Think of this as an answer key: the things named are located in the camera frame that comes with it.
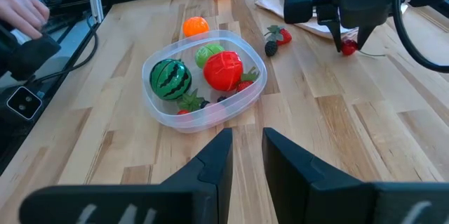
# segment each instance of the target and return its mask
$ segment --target hand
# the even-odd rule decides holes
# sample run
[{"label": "hand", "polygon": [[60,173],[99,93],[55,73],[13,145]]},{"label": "hand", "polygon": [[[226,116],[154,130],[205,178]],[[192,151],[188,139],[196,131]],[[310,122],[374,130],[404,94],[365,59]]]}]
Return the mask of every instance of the hand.
[{"label": "hand", "polygon": [[32,39],[42,36],[49,9],[39,0],[0,0],[0,19],[8,22]]}]

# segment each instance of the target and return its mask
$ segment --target cable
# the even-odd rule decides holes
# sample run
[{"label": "cable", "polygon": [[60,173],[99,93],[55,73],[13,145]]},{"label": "cable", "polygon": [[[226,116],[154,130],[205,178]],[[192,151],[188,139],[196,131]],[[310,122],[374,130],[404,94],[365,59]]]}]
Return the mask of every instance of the cable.
[{"label": "cable", "polygon": [[413,45],[402,21],[401,3],[402,0],[393,0],[393,20],[396,31],[398,32],[399,39],[406,48],[407,52],[412,56],[413,59],[415,59],[417,63],[421,64],[421,66],[436,72],[449,73],[449,66],[437,65],[427,60],[427,58],[425,58],[418,51],[415,45]]},{"label": "cable", "polygon": [[89,26],[89,28],[91,29],[91,31],[93,33],[93,40],[94,40],[93,48],[92,48],[92,51],[89,54],[89,56],[86,59],[84,59],[83,62],[80,62],[78,65],[75,65],[73,67],[70,67],[68,69],[62,70],[60,72],[49,74],[48,76],[44,76],[44,77],[41,77],[39,79],[36,79],[36,80],[34,80],[32,82],[33,84],[39,84],[39,83],[41,83],[41,82],[43,82],[43,81],[45,81],[47,79],[51,79],[53,77],[59,77],[61,75],[67,74],[67,73],[69,73],[71,71],[74,71],[74,70],[76,70],[76,69],[78,69],[80,67],[83,67],[86,63],[88,63],[93,58],[93,56],[95,55],[95,52],[97,51],[97,48],[98,48],[98,35],[97,35],[97,32],[93,29],[91,23],[89,22],[91,17],[92,17],[92,15],[90,14],[87,17],[87,19],[86,19],[87,25]]}]

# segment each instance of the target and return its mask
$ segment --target plastic container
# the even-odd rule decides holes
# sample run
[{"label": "plastic container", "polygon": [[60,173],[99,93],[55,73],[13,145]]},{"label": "plastic container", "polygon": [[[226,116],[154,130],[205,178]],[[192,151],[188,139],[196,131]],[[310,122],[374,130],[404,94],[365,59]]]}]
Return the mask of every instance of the plastic container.
[{"label": "plastic container", "polygon": [[[204,79],[203,70],[195,63],[196,51],[206,44],[219,44],[226,51],[237,52],[243,63],[243,71],[248,72],[256,66],[260,72],[259,77],[239,93],[235,93],[235,90],[228,93],[214,90]],[[189,93],[197,88],[198,97],[204,97],[211,102],[216,102],[221,95],[228,98],[189,114],[176,115],[179,111],[176,102],[161,100],[153,93],[149,83],[149,73],[153,66],[167,58],[181,59],[192,73]],[[150,56],[142,68],[142,83],[143,100],[153,118],[179,132],[193,133],[225,122],[250,107],[259,98],[267,83],[267,69],[260,56],[241,37],[226,30],[215,30],[178,41]]]}]

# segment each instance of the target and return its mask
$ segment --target black device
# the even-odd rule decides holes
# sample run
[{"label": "black device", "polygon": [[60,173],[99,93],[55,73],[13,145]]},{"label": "black device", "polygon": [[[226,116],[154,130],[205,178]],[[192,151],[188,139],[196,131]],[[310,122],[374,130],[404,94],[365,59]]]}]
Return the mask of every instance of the black device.
[{"label": "black device", "polygon": [[[393,16],[396,31],[407,52],[422,66],[437,72],[449,73],[449,66],[436,65],[427,60],[414,46],[402,22],[401,4],[405,0],[285,0],[284,19],[288,24],[307,22],[316,9],[317,22],[325,25],[340,52],[340,25],[358,27],[357,44],[361,49],[373,30]],[[413,7],[436,5],[445,0],[410,0]]]},{"label": "black device", "polygon": [[262,153],[279,224],[448,221],[449,183],[364,183],[274,129]]},{"label": "black device", "polygon": [[232,130],[223,129],[160,185],[55,186],[28,196],[20,222],[227,224]]}]

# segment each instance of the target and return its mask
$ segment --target wood grain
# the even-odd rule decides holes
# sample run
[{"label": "wood grain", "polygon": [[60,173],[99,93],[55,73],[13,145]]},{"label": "wood grain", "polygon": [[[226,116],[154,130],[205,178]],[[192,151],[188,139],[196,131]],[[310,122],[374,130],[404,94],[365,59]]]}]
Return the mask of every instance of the wood grain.
[{"label": "wood grain", "polygon": [[[286,28],[293,40],[268,58],[263,34],[270,25],[285,24],[255,1],[113,6],[98,28],[95,57],[65,79],[0,176],[0,222],[17,223],[23,198],[49,185],[160,183],[224,127],[234,133],[232,224],[277,223],[262,164],[264,126],[363,180],[449,179],[449,77],[419,66],[391,20],[376,27],[363,47],[384,58],[342,57],[331,40],[292,25]],[[183,22],[197,15],[211,29],[242,36],[263,59],[268,80],[244,113],[185,135],[151,118],[142,101],[141,70],[150,55],[183,39]],[[409,8],[403,17],[428,58],[447,60],[441,52],[449,48],[446,18],[430,8]],[[92,47],[90,41],[80,61]]]}]

